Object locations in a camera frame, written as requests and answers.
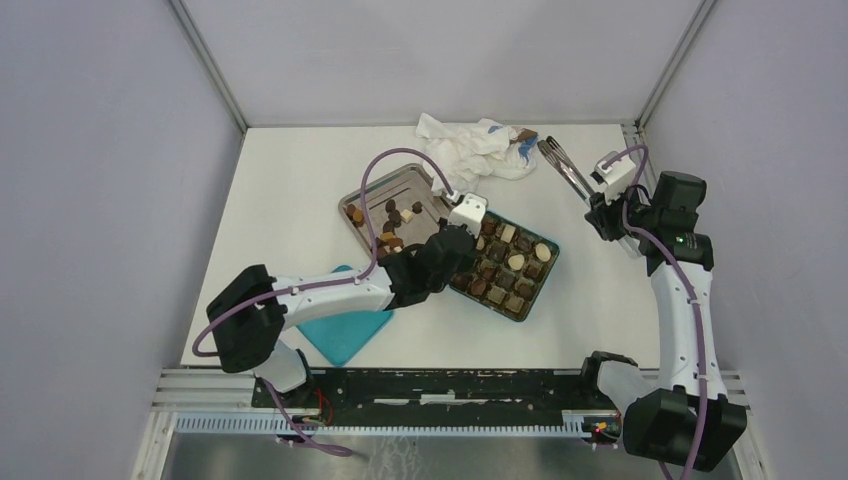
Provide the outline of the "teal chocolate box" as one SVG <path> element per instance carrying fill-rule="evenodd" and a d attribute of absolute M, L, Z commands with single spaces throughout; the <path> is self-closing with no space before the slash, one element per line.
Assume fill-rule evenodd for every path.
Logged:
<path fill-rule="evenodd" d="M 500 234 L 506 224 L 516 226 L 513 241 L 506 244 Z M 540 262 L 534 247 L 544 242 L 552 251 L 549 262 Z M 521 271 L 509 268 L 511 255 L 522 254 L 526 264 Z M 553 240 L 529 230 L 495 212 L 487 212 L 475 247 L 470 270 L 456 274 L 449 283 L 452 290 L 514 322 L 529 316 L 557 259 L 560 247 Z"/>

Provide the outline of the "white shell chocolate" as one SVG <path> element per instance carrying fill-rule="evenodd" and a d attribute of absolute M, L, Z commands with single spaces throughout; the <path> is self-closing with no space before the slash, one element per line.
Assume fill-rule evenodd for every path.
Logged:
<path fill-rule="evenodd" d="M 522 254 L 511 255 L 507 260 L 507 264 L 511 270 L 521 271 L 526 264 L 526 257 Z"/>

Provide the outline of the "white oval chocolate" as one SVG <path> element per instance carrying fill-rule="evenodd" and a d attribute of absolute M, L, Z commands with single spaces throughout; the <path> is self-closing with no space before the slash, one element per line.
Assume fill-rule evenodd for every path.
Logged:
<path fill-rule="evenodd" d="M 534 255 L 540 262 L 549 262 L 552 258 L 550 247 L 544 242 L 538 242 L 534 247 Z"/>

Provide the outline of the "steel tongs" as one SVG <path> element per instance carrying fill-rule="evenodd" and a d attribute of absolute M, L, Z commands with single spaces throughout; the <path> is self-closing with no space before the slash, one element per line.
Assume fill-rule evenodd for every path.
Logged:
<path fill-rule="evenodd" d="M 585 203 L 589 211 L 589 197 L 592 195 L 602 195 L 600 193 L 600 188 L 594 183 L 590 176 L 593 170 L 588 175 L 582 174 L 576 164 L 566 154 L 562 146 L 552 136 L 548 136 L 546 139 L 540 140 L 537 143 L 537 146 L 543 158 L 547 160 L 557 173 L 566 180 L 566 182 L 576 192 L 578 197 Z M 630 153 L 634 150 L 635 148 L 632 147 L 626 149 L 623 153 L 617 153 L 620 156 L 630 155 Z M 627 187 L 622 195 L 625 196 L 630 186 Z M 635 238 L 626 236 L 625 238 L 614 242 L 618 243 L 629 256 L 633 258 L 638 258 L 640 256 L 638 253 L 638 241 Z"/>

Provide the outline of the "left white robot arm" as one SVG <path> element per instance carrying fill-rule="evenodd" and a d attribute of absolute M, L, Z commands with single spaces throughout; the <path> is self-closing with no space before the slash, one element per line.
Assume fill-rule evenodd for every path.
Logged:
<path fill-rule="evenodd" d="M 480 230 L 441 227 L 423 244 L 391 253 L 363 271 L 351 270 L 297 283 L 273 277 L 265 265 L 243 270 L 206 307 L 209 324 L 192 345 L 214 339 L 212 356 L 229 374 L 251 372 L 275 389 L 290 407 L 306 405 L 314 394 L 305 357 L 282 343 L 288 327 L 348 312 L 393 311 L 424 302 L 453 276 L 471 268 Z"/>

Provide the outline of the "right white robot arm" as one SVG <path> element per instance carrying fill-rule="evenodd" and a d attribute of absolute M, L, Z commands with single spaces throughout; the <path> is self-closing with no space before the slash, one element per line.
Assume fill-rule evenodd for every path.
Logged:
<path fill-rule="evenodd" d="M 695 231 L 707 183 L 665 171 L 649 202 L 638 193 L 629 187 L 612 204 L 595 202 L 586 217 L 605 236 L 637 241 L 645 258 L 658 312 L 658 378 L 646 380 L 627 356 L 595 351 L 584 360 L 578 396 L 591 408 L 613 402 L 627 453 L 681 466 L 686 474 L 710 472 L 745 432 L 747 413 L 730 400 L 716 358 L 713 248 Z"/>

